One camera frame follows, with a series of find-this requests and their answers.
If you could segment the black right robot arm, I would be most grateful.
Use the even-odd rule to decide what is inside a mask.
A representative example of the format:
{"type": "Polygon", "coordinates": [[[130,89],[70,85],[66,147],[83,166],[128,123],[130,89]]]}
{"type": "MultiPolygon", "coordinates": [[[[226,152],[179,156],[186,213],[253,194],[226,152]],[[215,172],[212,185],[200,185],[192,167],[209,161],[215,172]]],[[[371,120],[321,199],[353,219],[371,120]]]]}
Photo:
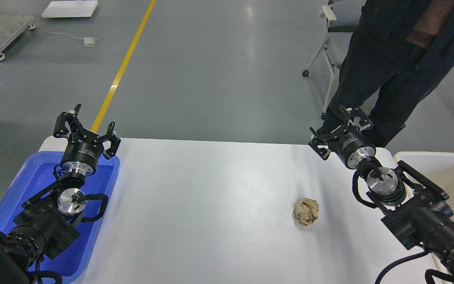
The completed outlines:
{"type": "Polygon", "coordinates": [[[376,148],[363,135],[373,127],[361,108],[339,107],[342,124],[327,134],[312,132],[309,146],[323,159],[335,153],[354,171],[352,192],[355,199],[373,209],[380,209],[386,228],[407,249],[422,248],[421,253],[407,256],[387,265],[376,278],[380,284],[394,267],[428,254],[434,254],[446,273],[428,269],[425,282],[435,278],[454,284],[454,221],[447,204],[449,195],[429,178],[400,160],[395,168],[383,166],[376,158],[376,148]]]}

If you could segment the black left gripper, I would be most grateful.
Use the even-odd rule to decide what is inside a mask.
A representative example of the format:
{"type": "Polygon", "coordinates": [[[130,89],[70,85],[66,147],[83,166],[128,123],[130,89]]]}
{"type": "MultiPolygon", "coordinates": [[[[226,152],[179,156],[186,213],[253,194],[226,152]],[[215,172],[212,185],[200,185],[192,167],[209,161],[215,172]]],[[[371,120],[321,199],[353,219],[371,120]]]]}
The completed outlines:
{"type": "Polygon", "coordinates": [[[66,172],[77,172],[84,176],[96,173],[100,156],[113,158],[121,144],[115,133],[115,121],[110,122],[106,134],[87,140],[87,130],[78,119],[81,104],[70,112],[61,112],[56,119],[53,137],[66,138],[68,144],[60,162],[66,172]]]}

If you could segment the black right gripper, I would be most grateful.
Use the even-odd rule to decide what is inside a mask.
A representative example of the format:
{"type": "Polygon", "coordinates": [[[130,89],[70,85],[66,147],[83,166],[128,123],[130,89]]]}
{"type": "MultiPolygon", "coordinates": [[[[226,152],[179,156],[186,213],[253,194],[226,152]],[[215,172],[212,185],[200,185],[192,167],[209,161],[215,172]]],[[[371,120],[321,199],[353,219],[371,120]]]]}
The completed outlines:
{"type": "Polygon", "coordinates": [[[362,134],[372,129],[373,123],[359,107],[345,108],[339,105],[339,110],[343,117],[339,133],[343,136],[319,134],[310,127],[312,135],[309,146],[324,161],[328,160],[331,153],[336,153],[348,169],[357,169],[362,160],[376,154],[375,146],[362,134]]]}

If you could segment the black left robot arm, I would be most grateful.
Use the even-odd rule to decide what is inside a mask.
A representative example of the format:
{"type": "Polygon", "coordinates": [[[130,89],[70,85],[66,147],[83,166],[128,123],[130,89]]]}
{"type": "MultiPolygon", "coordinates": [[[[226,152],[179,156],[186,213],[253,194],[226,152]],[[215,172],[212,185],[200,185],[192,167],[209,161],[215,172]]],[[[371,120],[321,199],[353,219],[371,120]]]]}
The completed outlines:
{"type": "Polygon", "coordinates": [[[45,258],[58,257],[80,236],[80,223],[101,219],[108,207],[105,193],[81,191],[87,177],[96,173],[101,157],[113,158],[121,139],[110,122],[104,135],[81,124],[81,104],[56,119],[53,137],[68,141],[55,180],[22,203],[9,233],[0,231],[0,284],[41,284],[45,278],[63,283],[52,270],[42,270],[45,258]]]}

